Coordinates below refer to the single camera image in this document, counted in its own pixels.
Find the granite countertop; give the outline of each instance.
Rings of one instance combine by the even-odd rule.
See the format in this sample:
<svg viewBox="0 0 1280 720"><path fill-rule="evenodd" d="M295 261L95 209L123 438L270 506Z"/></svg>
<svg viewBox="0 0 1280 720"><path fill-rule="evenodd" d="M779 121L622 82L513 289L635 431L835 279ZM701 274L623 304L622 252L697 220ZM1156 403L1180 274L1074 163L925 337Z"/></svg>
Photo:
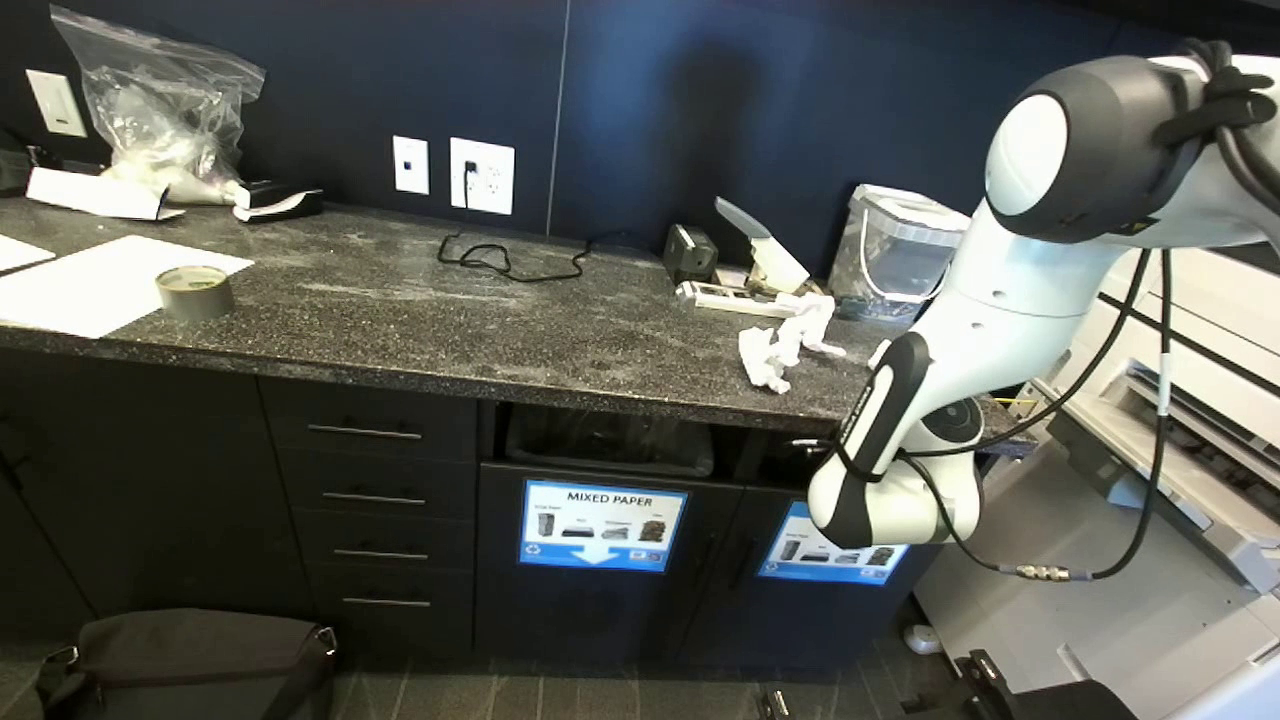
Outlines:
<svg viewBox="0 0 1280 720"><path fill-rule="evenodd" d="M435 265L445 231L365 209L278 225L197 209L176 225L120 225L0 201L0 236L53 252L157 236L256 261L231 279L236 313L221 321L154 313L105 339L0 326L0 349L823 431L853 406L863 359L884 339L863 323L831 323L828 339L853 362L805 354L797 386L772 394L737 359L737 331L772 321L688 308L661 265L610 252L594 252L584 279L568 284L449 268ZM522 270L564 270L575 252L472 229L458 248L476 240L510 243Z"/></svg>

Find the machine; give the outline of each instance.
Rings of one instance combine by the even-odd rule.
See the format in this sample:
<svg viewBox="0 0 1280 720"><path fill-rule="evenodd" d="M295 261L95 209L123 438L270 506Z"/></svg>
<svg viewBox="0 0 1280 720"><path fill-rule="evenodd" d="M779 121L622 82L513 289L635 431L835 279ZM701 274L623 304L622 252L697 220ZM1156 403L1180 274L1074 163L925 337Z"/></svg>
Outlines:
<svg viewBox="0 0 1280 720"><path fill-rule="evenodd" d="M940 296L875 352L807 484L817 529L845 546L963 538L981 521L972 394L1054 371L1123 252L1261 240L1280 252L1277 78L1280 61L1228 43L1035 78L998 126L985 205ZM1091 578L1045 565L1005 570Z"/></svg>

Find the plastic bag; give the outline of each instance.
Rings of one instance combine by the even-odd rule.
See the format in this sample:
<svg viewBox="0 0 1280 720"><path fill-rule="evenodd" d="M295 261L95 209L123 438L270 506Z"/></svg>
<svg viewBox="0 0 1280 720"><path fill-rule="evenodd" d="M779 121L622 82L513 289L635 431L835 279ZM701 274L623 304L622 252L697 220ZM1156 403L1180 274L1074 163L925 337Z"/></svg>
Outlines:
<svg viewBox="0 0 1280 720"><path fill-rule="evenodd" d="M53 5L91 126L113 144L105 177L170 186L171 205L236 205L242 108L266 70L242 55L116 27Z"/></svg>

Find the black bag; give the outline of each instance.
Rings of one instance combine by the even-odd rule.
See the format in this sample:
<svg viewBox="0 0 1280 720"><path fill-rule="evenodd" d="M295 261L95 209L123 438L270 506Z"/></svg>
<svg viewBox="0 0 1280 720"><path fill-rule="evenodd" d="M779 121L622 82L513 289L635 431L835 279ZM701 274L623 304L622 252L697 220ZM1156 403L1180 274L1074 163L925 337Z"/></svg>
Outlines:
<svg viewBox="0 0 1280 720"><path fill-rule="evenodd" d="M41 667L50 720L323 720L338 635L242 611L127 611L91 618Z"/></svg>

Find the drawer handle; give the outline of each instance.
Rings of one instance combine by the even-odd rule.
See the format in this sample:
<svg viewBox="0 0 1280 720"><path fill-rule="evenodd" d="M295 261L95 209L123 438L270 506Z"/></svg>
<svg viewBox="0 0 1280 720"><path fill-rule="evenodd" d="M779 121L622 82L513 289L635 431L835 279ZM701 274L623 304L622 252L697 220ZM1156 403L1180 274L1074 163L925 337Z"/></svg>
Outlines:
<svg viewBox="0 0 1280 720"><path fill-rule="evenodd" d="M428 551L375 551L375 546L333 546L339 561L391 561L391 565L428 565Z"/></svg>
<svg viewBox="0 0 1280 720"><path fill-rule="evenodd" d="M423 438L423 431L365 427L365 425L308 425L308 431L319 431L319 434L398 438L398 442L421 442L421 438Z"/></svg>
<svg viewBox="0 0 1280 720"><path fill-rule="evenodd" d="M433 600L407 600L407 597L345 597L354 607L435 607Z"/></svg>
<svg viewBox="0 0 1280 720"><path fill-rule="evenodd" d="M323 501L339 504L398 504L398 506L423 506L423 495L372 495L372 493L319 493Z"/></svg>

